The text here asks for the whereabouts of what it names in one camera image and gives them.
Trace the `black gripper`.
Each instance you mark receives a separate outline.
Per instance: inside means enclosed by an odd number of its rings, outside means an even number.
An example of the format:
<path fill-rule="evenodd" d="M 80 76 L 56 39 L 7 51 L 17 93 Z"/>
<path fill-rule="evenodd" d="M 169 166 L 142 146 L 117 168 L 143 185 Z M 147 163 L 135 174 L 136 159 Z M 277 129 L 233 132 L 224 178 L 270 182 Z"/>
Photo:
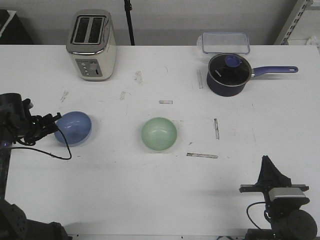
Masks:
<path fill-rule="evenodd" d="M 262 186 L 265 181 L 265 164 L 267 169 L 267 179 L 273 186 Z M 303 193 L 309 190 L 309 186 L 305 184 L 293 184 L 289 177 L 283 175 L 273 164 L 271 159 L 267 155 L 262 156 L 261 160 L 261 168 L 258 175 L 257 182 L 255 184 L 242 184 L 240 185 L 239 191 L 241 193 L 262 193 L 265 199 L 265 202 L 268 205 L 273 206 L 289 206 L 292 208 L 300 208 L 301 204 L 293 204 L 290 202 L 280 202 L 280 203 L 274 203 L 271 202 L 269 198 L 269 191 L 273 188 L 300 188 Z"/>
<path fill-rule="evenodd" d="M 43 117 L 35 115 L 30 118 L 23 118 L 15 113 L 14 141 L 20 144 L 35 144 L 47 135 L 57 132 L 59 127 L 55 122 L 61 118 L 60 112 L 57 112 L 56 115 L 48 113 Z"/>

